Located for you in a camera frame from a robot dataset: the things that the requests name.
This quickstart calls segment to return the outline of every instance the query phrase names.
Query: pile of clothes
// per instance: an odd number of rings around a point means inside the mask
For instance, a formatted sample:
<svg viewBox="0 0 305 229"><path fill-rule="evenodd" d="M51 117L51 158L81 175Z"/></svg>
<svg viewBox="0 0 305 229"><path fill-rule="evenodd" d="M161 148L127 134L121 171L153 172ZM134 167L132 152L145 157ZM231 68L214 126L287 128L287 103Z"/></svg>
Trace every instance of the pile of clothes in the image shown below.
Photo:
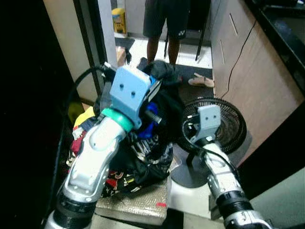
<svg viewBox="0 0 305 229"><path fill-rule="evenodd" d="M162 124L143 117L139 130L131 131L120 142L117 154L110 163L108 179L102 192L102 198L115 193L135 192L142 187L159 182L169 175L173 160L173 142L181 136L181 121L184 109L178 94L179 73L175 67L162 61L149 64L144 70L155 79L163 80L156 96L147 109L163 119ZM80 153L82 139L101 116L102 96L99 96L93 107L81 114L73 129L74 141L71 145L69 166Z"/></svg>

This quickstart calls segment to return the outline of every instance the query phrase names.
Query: person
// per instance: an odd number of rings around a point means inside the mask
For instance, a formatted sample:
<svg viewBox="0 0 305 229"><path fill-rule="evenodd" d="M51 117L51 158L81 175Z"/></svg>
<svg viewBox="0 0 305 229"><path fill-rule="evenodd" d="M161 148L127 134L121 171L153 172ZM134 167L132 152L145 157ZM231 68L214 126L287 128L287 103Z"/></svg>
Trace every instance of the person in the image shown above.
<svg viewBox="0 0 305 229"><path fill-rule="evenodd" d="M169 35L168 55L176 64L180 39L185 37L190 0L146 0L143 34L148 37L147 63L154 61L162 28L167 21Z"/></svg>

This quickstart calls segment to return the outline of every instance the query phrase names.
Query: yellow container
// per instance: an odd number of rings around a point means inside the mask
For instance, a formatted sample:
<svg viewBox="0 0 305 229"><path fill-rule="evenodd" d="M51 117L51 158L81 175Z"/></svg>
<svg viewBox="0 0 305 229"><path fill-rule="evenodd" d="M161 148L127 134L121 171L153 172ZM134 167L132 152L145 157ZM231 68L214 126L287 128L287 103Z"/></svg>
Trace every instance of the yellow container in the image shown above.
<svg viewBox="0 0 305 229"><path fill-rule="evenodd" d="M115 8L112 10L113 29L118 33L126 33L125 9Z"/></svg>

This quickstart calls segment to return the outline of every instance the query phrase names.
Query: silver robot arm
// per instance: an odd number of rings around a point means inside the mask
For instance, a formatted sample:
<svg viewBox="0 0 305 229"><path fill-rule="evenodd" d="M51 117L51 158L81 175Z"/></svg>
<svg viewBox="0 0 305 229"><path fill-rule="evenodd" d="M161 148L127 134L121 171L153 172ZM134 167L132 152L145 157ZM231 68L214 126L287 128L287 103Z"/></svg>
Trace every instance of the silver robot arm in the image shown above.
<svg viewBox="0 0 305 229"><path fill-rule="evenodd" d="M253 210L228 166L228 156L215 143L205 145L204 149L208 150L204 158L212 173L208 176L209 188L224 218L226 229L272 229L259 212Z"/></svg>
<svg viewBox="0 0 305 229"><path fill-rule="evenodd" d="M126 131L109 117L94 126L83 139L46 229L90 228L95 204L102 194L110 160Z"/></svg>
<svg viewBox="0 0 305 229"><path fill-rule="evenodd" d="M141 127L140 110L160 85L161 81L151 83L150 77L138 69L124 66L116 71L110 90L112 104L102 111L105 117L101 123L84 137L81 153L73 162L45 229L90 228L119 142L129 131Z"/></svg>
<svg viewBox="0 0 305 229"><path fill-rule="evenodd" d="M236 179L236 169L228 156L214 142L215 133L221 124L221 110L216 105L198 108L200 122L196 134L188 139L190 144L205 142L205 163L211 171L208 185L226 229L272 229L263 217L254 211Z"/></svg>

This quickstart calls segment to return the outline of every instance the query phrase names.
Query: electrical cord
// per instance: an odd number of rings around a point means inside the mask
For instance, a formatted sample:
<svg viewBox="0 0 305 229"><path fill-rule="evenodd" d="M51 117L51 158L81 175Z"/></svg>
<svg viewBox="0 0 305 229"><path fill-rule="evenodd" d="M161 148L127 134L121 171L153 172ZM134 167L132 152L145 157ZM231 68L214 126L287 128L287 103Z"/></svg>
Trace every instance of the electrical cord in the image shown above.
<svg viewBox="0 0 305 229"><path fill-rule="evenodd" d="M67 124L67 115L68 115L68 110L69 110L69 104L72 101L72 98L73 98L73 95L76 91L76 88L82 82L82 80L84 78L86 78L92 72L101 71L103 73L107 69L108 68L104 65L94 66L94 67L91 67L91 68L87 69L84 73L82 73L76 79L73 87L70 90L70 93L68 95L68 98L67 98L67 101L66 101L66 104L65 104L64 113L63 113L63 121L62 121L62 125L61 125L60 139L59 139L58 146L57 146L57 151L56 151L55 165L54 165L52 182L51 182L51 187L50 187L50 192L49 192L49 199L48 199L45 215L44 215L44 217L41 221L41 228L44 227L44 223L48 220L48 213L50 211L51 204L52 204L52 199L53 199L53 194L54 194L54 189L55 189L55 183L56 183L56 177L57 177L57 172L58 172L58 164L59 164L59 159L60 159L60 155L61 155L61 145L62 145L62 142L63 142L63 135L64 135L65 126Z"/></svg>
<svg viewBox="0 0 305 229"><path fill-rule="evenodd" d="M211 150L207 150L204 149L207 153L213 154L215 156L218 156L219 158L221 158L231 169L232 173L234 174L236 180L240 183L240 176L239 176L239 172L237 170L237 168L229 161L227 161L223 156L211 151Z"/></svg>
<svg viewBox="0 0 305 229"><path fill-rule="evenodd" d="M244 46L246 45L247 40L248 40L248 38L250 37L251 31L253 30L255 24L256 24L256 20L255 20L255 22L254 22L252 28L250 29L250 31L249 31L249 33L248 33L248 35L247 35L247 37L246 37L246 40L244 41L244 43L243 43L243 45L242 45L242 48L241 48L241 50L240 50L240 52L239 52L239 55L238 55L238 57L237 57L237 60L236 60L235 64L233 65L233 67L232 67L232 69L231 69L231 71L230 71L229 82L228 82L228 90L223 94L223 96L220 97L221 99L222 99L226 94L228 94L228 92L230 91L230 81L231 81L232 72L233 72L233 70L234 70L234 68L235 68L235 66L236 66L236 64L237 64L237 62L239 61L240 56L242 55Z"/></svg>
<svg viewBox="0 0 305 229"><path fill-rule="evenodd" d="M204 152L211 153L211 154L216 155L219 158L221 158L229 166L229 168L231 169L231 171L234 174L235 178L240 183L240 176L239 176L238 170L237 170L237 168L230 161L227 161L223 156L219 155L218 153L215 153L215 152L213 152L211 150L205 149L205 148L203 148L201 146L198 146L198 145L192 143L190 141L190 138L188 138L186 136L186 134L185 134L185 132L183 130L182 130L182 134L183 134L184 138L188 141L188 143L191 144L194 148L196 148L199 152L204 151Z"/></svg>

